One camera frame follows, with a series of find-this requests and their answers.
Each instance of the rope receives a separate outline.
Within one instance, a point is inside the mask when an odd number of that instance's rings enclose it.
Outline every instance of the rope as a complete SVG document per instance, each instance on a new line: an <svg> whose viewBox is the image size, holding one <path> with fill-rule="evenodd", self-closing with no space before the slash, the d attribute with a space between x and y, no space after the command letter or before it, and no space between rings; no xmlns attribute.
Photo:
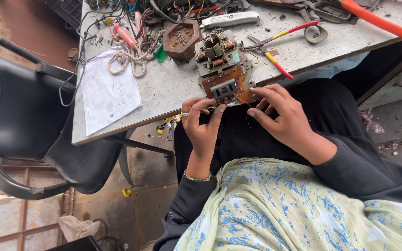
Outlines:
<svg viewBox="0 0 402 251"><path fill-rule="evenodd" d="M159 37L162 36L162 34L164 34L164 32L165 32L164 30L160 31ZM113 75L118 75L118 74L124 72L126 67L128 66L128 63L131 60L131 68L132 68L134 77L141 78L142 76L144 76L145 71L147 70L145 61L154 59L154 55L152 53L150 53L149 51L146 51L146 52L142 51L143 42L139 41L138 45L134 46L134 48L132 50L123 40L116 42L116 44L122 46L124 49L121 49L120 51L118 51L117 53L112 55L111 58L109 59L109 61L108 61L109 72L111 72L111 74L113 74ZM154 48L156 47L157 44L158 43L153 43L151 45L150 50L154 50ZM114 60L117 60L117 62L119 62L119 64L123 63L122 68L120 68L117 71L115 71L111 68L111 63ZM142 63L142 71L140 73L136 72L136 62L138 62L138 61L140 61Z"/></svg>

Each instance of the lined paper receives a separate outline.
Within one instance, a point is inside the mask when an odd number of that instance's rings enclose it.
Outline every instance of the lined paper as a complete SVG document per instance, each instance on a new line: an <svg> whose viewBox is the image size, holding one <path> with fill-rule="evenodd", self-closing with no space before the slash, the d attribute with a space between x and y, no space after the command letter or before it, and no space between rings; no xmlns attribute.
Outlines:
<svg viewBox="0 0 402 251"><path fill-rule="evenodd" d="M109 58L120 49L120 46L110 48L86 64L81 83L86 136L142 106L131 64L128 63L125 71L119 75L112 75L108 70ZM117 61L111 64L114 70L120 67Z"/></svg>

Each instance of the gray table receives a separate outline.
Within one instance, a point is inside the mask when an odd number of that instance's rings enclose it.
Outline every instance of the gray table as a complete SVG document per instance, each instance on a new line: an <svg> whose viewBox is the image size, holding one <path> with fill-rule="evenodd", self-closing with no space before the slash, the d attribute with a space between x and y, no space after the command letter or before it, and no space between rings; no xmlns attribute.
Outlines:
<svg viewBox="0 0 402 251"><path fill-rule="evenodd" d="M402 26L402 0L381 0L378 7L379 9L373 11L374 14ZM88 10L90 10L89 6L83 2L83 15ZM303 24L300 16L284 8L260 4L251 6L248 10L259 12L261 21L226 28L231 29L236 40L242 40L245 45L252 43L246 38L247 34L263 40ZM391 16L384 17L387 13L390 13ZM281 14L285 14L286 18L280 20ZM87 17L82 24L82 30L86 30L96 18L100 18L100 15ZM297 31L277 38L268 43L266 47L274 46L280 53L275 57L276 60L290 74L295 75L400 41L398 37L364 20L358 20L356 25L324 22L322 26L329 34L327 39L320 43L308 43L303 37L303 31ZM109 38L108 26L104 24L101 25L100 30L93 26L89 31L92 34L102 33L105 39ZM94 57L109 47L106 43L96 46L91 45L88 41L85 46L86 58ZM256 61L252 56L249 56L249 59ZM188 63L175 62L171 59L167 59L163 63L159 63L157 60L149 61L145 76L137 79L143 106L90 136L86 136L82 90L79 88L75 99L72 144L81 145L179 114L184 100L193 96L205 96L204 91L198 86L197 78L198 71L194 59ZM252 81L257 85L262 85L282 83L282 78L283 76L274 69L269 60L259 56L259 64L255 64L252 70Z"/></svg>

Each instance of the black sleeve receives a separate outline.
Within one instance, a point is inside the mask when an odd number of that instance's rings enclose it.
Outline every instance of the black sleeve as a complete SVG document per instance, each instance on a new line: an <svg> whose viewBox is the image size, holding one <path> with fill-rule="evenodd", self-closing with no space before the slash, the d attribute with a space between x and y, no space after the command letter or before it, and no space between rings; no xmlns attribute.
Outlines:
<svg viewBox="0 0 402 251"><path fill-rule="evenodd" d="M337 145L338 151L327 163L311 166L321 182L362 201L402 203L401 165L383 159L369 142L362 144L363 139L322 136Z"/></svg>
<svg viewBox="0 0 402 251"><path fill-rule="evenodd" d="M153 251L173 250L182 234L201 214L205 202L217 185L214 175L209 181L194 181L182 176L169 212L162 219L164 235L154 244Z"/></svg>

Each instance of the green plastic piece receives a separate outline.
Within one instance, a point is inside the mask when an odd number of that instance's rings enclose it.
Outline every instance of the green plastic piece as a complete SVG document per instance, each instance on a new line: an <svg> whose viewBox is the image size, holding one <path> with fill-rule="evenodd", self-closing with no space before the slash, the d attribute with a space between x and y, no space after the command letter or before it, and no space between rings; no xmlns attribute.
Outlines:
<svg viewBox="0 0 402 251"><path fill-rule="evenodd" d="M158 44L158 47L156 47L154 50L153 55L160 63L167 58L167 54L164 52L164 40Z"/></svg>

